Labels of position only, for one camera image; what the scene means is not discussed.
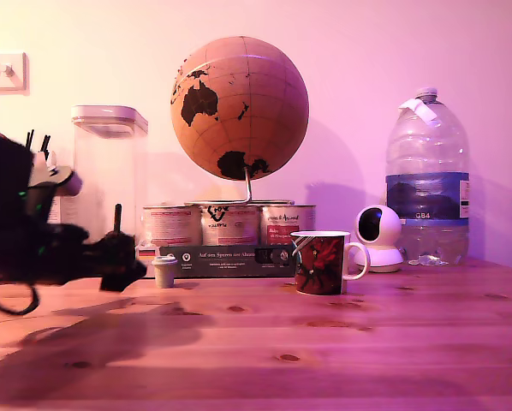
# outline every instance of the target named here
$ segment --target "globe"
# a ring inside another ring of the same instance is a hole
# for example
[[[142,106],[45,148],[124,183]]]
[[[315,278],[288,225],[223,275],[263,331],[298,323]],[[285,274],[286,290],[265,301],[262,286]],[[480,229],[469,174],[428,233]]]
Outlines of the globe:
[[[172,124],[186,154],[215,176],[244,180],[279,170],[306,135],[309,100],[296,66],[250,37],[201,47],[178,70]]]

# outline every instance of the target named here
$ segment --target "water bottle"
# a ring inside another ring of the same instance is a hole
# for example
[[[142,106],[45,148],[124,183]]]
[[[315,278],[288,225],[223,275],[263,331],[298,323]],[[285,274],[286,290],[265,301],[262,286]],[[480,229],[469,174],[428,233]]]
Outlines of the water bottle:
[[[469,244],[467,135],[423,88],[399,107],[386,156],[387,206],[402,221],[397,246],[417,265],[457,265]]]

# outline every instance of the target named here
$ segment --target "light switch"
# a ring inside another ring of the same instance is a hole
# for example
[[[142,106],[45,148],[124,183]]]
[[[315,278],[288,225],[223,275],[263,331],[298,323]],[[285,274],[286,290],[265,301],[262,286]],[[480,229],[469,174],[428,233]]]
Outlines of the light switch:
[[[26,54],[0,54],[0,90],[26,90]]]

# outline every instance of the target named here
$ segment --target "security camera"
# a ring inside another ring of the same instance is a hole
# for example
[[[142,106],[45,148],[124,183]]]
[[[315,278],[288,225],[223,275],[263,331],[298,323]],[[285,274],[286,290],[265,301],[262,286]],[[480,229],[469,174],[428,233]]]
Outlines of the security camera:
[[[370,254],[373,272],[393,272],[401,268],[402,256],[395,247],[401,235],[401,220],[385,205],[370,205],[355,219],[355,234]],[[354,256],[357,265],[364,265],[364,256]]]

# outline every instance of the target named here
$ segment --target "paint can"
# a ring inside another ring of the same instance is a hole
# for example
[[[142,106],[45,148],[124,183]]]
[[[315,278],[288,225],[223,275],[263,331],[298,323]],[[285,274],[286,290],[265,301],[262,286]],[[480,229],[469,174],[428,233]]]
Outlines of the paint can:
[[[258,245],[259,208],[255,205],[202,205],[204,246]]]
[[[201,212],[196,205],[149,205],[144,207],[145,242],[159,247],[200,246]]]
[[[315,229],[315,205],[262,205],[260,242],[291,244],[290,233]]]

